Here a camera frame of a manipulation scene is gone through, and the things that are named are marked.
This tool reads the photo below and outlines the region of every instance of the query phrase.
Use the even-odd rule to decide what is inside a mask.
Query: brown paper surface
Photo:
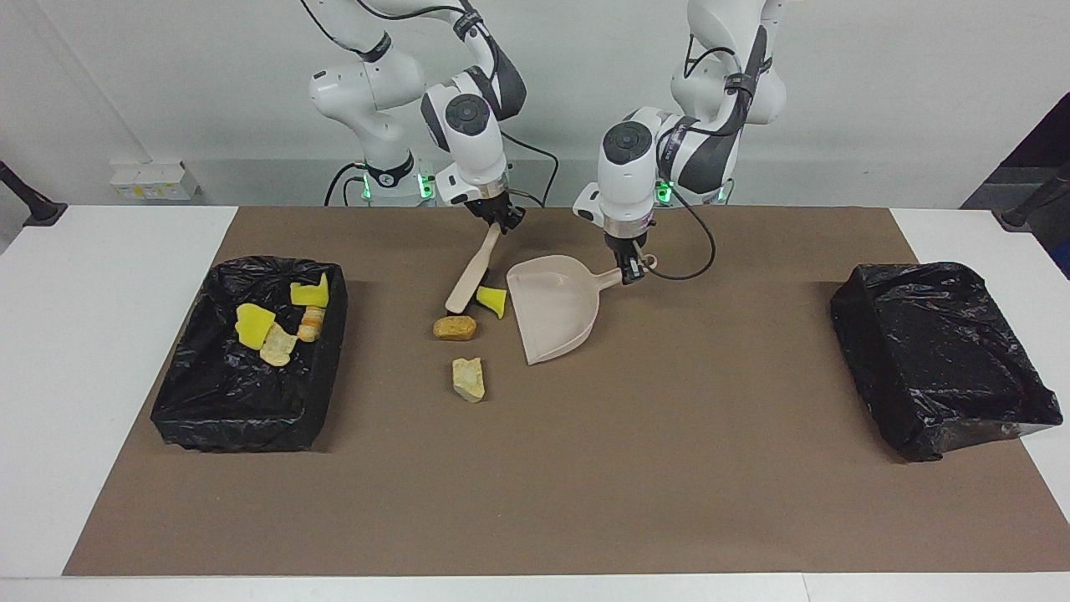
[[[1070,527],[1020,443],[905,464],[855,392],[828,299],[859,262],[915,260],[887,210],[701,211],[709,273],[605,291],[582,348],[528,367],[511,308],[473,309],[474,341],[431,336],[486,231],[463,209],[242,207],[217,259],[308,257],[348,278],[317,451],[165,446],[154,390],[65,573],[1070,570]],[[657,220],[661,268],[701,265],[690,216]],[[552,252],[612,265],[597,228],[532,210],[489,283]],[[452,390],[459,357],[483,358],[482,404]]]

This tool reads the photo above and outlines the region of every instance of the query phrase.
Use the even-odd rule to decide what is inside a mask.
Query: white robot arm
[[[380,111],[423,94],[421,111],[431,138],[455,160],[437,176],[442,198],[452,204],[464,204],[488,222],[498,222],[503,232],[515,228],[523,218],[523,210],[513,206],[508,199],[507,164],[498,122],[520,112],[526,89],[469,0],[438,4],[422,0],[302,2],[306,9],[308,2],[312,3],[309,14],[328,37],[361,58],[360,65],[316,74],[310,86],[321,112],[349,125],[362,141],[370,140],[364,145],[373,179],[381,186],[396,188],[398,184],[393,182],[411,171],[412,154],[402,145],[399,126]],[[387,20],[416,16],[442,20],[469,48],[475,64],[425,92],[419,64],[408,55],[391,50],[389,35],[362,25],[362,13]],[[379,164],[392,167],[383,169]]]
[[[309,95],[323,115],[347,125],[364,148],[372,198],[423,198],[415,158],[404,141],[404,129],[386,109],[421,97],[427,87],[424,70],[411,56],[395,48],[382,28],[368,25],[368,15],[353,0],[302,0],[323,33],[357,62],[318,72]]]
[[[643,107],[602,139],[598,182],[584,188],[572,211],[605,229],[625,283],[643,277],[640,249],[657,180],[677,195],[676,188],[699,198],[718,192],[735,168],[744,124],[768,123],[783,107],[769,36],[782,5],[783,0],[690,0],[692,43],[706,50],[692,59],[689,46],[673,77],[673,96],[684,113]]]

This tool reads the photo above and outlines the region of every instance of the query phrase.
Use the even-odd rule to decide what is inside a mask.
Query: yellow sponge
[[[504,288],[490,288],[480,285],[475,289],[475,303],[498,314],[498,320],[505,317],[505,296],[508,291]]]
[[[327,292],[327,274],[320,274],[320,283],[290,282],[290,303],[294,306],[311,306],[326,308],[331,298]]]
[[[242,304],[238,307],[238,342],[249,350],[260,351],[268,339],[271,325],[275,324],[275,313],[253,304]]]

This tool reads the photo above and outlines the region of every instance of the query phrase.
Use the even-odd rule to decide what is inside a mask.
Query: dustpan
[[[621,282],[621,271],[592,274],[566,254],[518,263],[506,275],[528,365],[563,356],[587,340],[598,293]]]

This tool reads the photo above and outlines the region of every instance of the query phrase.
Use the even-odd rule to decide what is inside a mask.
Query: plastic bag
[[[242,304],[275,312],[275,322],[295,334],[305,309],[290,304],[290,282],[318,283],[324,272],[331,299],[317,342],[297,342],[284,368],[238,342]],[[213,266],[152,410],[160,436],[202,451],[308,449],[326,417],[347,309],[346,279],[335,263],[242,257]]]
[[[965,265],[858,265],[831,313],[858,392],[908,461],[1063,423],[1055,395]]]

